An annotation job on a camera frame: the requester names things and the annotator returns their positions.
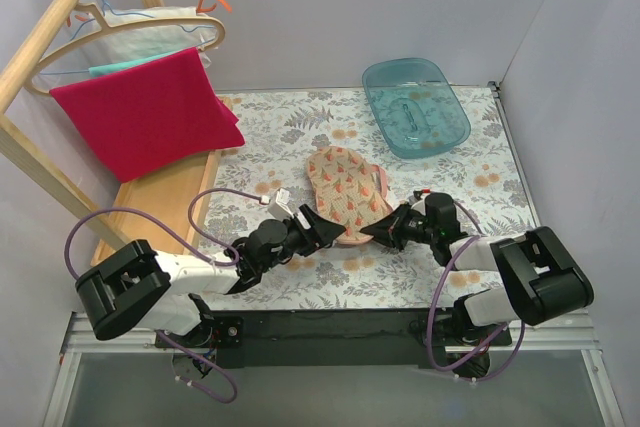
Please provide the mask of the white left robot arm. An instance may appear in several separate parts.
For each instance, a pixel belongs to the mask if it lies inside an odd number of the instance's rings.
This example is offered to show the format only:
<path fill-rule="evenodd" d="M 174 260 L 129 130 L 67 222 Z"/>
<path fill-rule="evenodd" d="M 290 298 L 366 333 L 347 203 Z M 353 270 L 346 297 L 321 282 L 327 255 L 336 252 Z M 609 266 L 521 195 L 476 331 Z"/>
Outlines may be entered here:
<path fill-rule="evenodd" d="M 106 341 L 146 328 L 203 346 L 212 337 L 213 316 L 202 293 L 244 292 L 271 268 L 328 248 L 346 231 L 307 205 L 292 211 L 273 200 L 268 211 L 269 219 L 248 237 L 213 258 L 157 251 L 148 241 L 135 240 L 76 274 L 75 289 L 95 337 Z"/>

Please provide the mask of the peach floral mesh laundry bag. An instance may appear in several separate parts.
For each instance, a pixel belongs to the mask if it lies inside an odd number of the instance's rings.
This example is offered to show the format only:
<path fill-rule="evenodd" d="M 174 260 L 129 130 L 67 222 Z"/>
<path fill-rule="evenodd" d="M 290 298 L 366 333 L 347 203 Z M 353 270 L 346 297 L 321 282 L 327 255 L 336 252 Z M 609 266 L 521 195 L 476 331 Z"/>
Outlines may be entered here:
<path fill-rule="evenodd" d="M 320 216 L 345 228 L 337 238 L 355 246 L 372 240 L 361 230 L 392 212 L 386 172 L 346 147 L 328 146 L 306 160 Z"/>

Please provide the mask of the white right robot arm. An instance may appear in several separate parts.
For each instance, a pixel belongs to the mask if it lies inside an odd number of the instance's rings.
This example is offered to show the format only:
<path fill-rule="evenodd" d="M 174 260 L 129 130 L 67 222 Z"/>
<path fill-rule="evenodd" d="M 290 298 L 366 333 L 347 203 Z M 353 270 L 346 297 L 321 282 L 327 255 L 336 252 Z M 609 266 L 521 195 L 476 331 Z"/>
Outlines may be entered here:
<path fill-rule="evenodd" d="M 410 242 L 426 245 L 439 265 L 451 264 L 457 272 L 500 275 L 500 287 L 458 298 L 450 314 L 434 321 L 438 333 L 471 345 L 493 326 L 515 320 L 536 326 L 593 303 L 591 282 L 551 228 L 516 237 L 472 236 L 459 222 L 463 210 L 446 193 L 419 192 L 414 204 L 402 204 L 360 230 L 398 251 Z"/>

